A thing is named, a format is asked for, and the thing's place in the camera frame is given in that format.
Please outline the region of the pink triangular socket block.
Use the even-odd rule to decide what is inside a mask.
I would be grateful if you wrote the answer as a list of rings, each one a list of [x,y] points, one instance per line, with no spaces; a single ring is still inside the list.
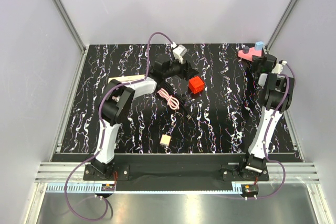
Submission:
[[[254,58],[260,58],[262,56],[262,50],[256,51],[254,47],[249,47],[249,53],[245,54],[243,53],[243,49],[238,52],[238,57],[241,59],[245,59],[248,61],[253,61]]]

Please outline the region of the blue plug block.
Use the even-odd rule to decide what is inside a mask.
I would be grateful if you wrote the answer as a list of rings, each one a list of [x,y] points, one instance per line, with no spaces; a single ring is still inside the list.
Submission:
[[[258,41],[255,43],[254,49],[256,51],[262,50],[264,47],[264,43],[262,41]]]

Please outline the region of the dark grey plug block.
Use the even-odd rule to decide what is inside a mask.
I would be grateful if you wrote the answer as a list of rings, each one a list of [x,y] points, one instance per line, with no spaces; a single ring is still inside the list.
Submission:
[[[243,53],[245,53],[245,54],[249,53],[249,47],[245,46],[243,48]]]

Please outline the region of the red block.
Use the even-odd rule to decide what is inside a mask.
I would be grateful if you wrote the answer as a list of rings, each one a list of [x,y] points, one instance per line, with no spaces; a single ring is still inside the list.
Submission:
[[[199,76],[195,76],[188,81],[188,88],[193,94],[200,93],[204,90],[205,83]]]

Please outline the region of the beige power strip red sockets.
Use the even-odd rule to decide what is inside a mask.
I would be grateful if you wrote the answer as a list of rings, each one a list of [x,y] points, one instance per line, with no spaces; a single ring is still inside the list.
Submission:
[[[112,77],[108,79],[108,83],[110,83],[112,80],[117,80],[118,82],[132,82],[132,81],[137,81],[140,79],[144,79],[145,75],[140,74],[140,75],[133,75],[133,76],[120,76],[120,77]]]

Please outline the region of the pink plug adapter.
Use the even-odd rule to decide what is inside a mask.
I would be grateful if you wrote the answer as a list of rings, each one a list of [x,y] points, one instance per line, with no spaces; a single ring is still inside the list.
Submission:
[[[171,136],[163,134],[160,139],[160,145],[162,146],[169,146],[171,141]]]

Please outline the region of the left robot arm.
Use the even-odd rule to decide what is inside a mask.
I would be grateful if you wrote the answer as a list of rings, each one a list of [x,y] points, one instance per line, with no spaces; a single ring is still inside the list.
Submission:
[[[95,174],[103,180],[113,175],[114,150],[118,131],[127,120],[132,102],[135,98],[148,94],[158,94],[165,99],[172,110],[184,108],[185,99],[174,94],[172,86],[166,79],[177,76],[186,81],[198,75],[188,60],[170,60],[166,54],[159,55],[146,66],[144,77],[133,81],[111,80],[104,88],[98,104],[99,137],[98,144],[90,160]]]

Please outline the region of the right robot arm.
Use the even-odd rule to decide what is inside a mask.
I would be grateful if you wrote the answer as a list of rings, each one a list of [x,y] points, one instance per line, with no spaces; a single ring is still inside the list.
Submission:
[[[283,67],[290,70],[291,77],[282,73]],[[243,180],[255,179],[266,170],[266,163],[271,161],[268,157],[271,138],[283,113],[291,105],[296,85],[295,75],[288,63],[277,61],[273,55],[252,56],[251,70],[262,87],[259,96],[261,118],[254,140],[238,167],[238,174]]]

